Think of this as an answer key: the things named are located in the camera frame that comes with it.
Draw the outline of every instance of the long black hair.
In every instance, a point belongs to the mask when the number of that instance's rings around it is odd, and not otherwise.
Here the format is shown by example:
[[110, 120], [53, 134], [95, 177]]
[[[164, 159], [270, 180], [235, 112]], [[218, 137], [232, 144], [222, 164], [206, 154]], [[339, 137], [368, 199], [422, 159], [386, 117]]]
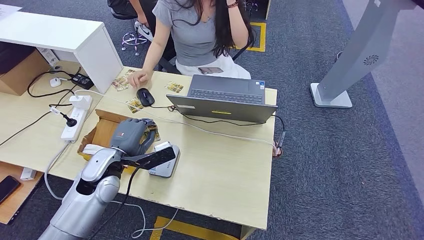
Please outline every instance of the long black hair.
[[[200, 23], [203, 14], [203, 3], [202, 0], [174, 0], [181, 8], [190, 9], [195, 8], [197, 12], [197, 20], [195, 23], [188, 22], [183, 19], [177, 19], [176, 21], [183, 21], [191, 26]], [[248, 38], [246, 46], [253, 46], [256, 40], [256, 36], [252, 30], [252, 26], [249, 24], [249, 18], [246, 14], [245, 8], [242, 4], [243, 0], [238, 2], [238, 9], [240, 10], [241, 17], [243, 18], [244, 25], [246, 25]], [[227, 55], [230, 52], [230, 48], [235, 47], [233, 37], [231, 36], [230, 29], [230, 16], [228, 13], [227, 0], [211, 0], [215, 6], [215, 46], [213, 48], [213, 54], [215, 57], [220, 55]]]

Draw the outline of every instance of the black smartphone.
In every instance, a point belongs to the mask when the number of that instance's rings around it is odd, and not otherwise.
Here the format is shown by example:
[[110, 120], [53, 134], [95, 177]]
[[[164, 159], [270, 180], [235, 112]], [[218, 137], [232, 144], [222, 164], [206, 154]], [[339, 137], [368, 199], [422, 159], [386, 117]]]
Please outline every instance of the black smartphone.
[[16, 188], [19, 187], [19, 182], [12, 176], [5, 177], [0, 182], [0, 204], [5, 200]]
[[201, 74], [220, 74], [224, 71], [219, 67], [198, 67]]

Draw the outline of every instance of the robotic arm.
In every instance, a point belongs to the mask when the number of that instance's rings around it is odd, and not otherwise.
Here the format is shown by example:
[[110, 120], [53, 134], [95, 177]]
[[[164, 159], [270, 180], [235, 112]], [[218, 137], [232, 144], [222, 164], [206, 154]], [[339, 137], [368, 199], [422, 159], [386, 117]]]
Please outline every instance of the robotic arm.
[[153, 120], [129, 118], [113, 133], [110, 148], [98, 151], [76, 176], [62, 205], [39, 240], [80, 240], [92, 233], [106, 206], [118, 194], [124, 165], [149, 170], [176, 156], [171, 145], [145, 154], [155, 140], [156, 131], [146, 130]]

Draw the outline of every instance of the white sneaker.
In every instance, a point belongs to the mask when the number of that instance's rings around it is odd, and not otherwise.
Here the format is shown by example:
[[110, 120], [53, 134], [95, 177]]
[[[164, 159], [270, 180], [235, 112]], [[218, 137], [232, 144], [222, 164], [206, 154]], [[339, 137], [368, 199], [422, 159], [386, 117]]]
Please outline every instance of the white sneaker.
[[143, 37], [145, 37], [150, 42], [153, 41], [152, 32], [150, 31], [150, 29], [146, 25], [139, 23], [139, 21], [136, 21], [134, 25], [137, 28], [137, 31], [138, 31], [139, 34], [141, 34]]

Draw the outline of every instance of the woman's arm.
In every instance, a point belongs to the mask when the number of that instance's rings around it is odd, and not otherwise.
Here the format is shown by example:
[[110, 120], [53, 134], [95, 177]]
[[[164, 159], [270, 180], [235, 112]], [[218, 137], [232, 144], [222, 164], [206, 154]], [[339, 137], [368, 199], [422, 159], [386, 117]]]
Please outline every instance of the woman's arm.
[[138, 22], [146, 26], [149, 26], [145, 12], [143, 11], [142, 5], [140, 4], [140, 0], [129, 0], [129, 3], [132, 5], [135, 12], [137, 13]]
[[[235, 2], [236, 0], [226, 0], [226, 4], [228, 6], [234, 4]], [[245, 22], [243, 21], [239, 7], [235, 6], [228, 8], [228, 14], [232, 41], [237, 48], [242, 49], [248, 44], [249, 32], [246, 28]]]
[[128, 82], [134, 88], [138, 88], [141, 83], [149, 81], [153, 75], [153, 69], [159, 63], [164, 54], [165, 47], [170, 37], [171, 27], [165, 26], [158, 18], [156, 18], [156, 32], [153, 41], [148, 48], [147, 55], [144, 60], [143, 69], [135, 71], [128, 77]]

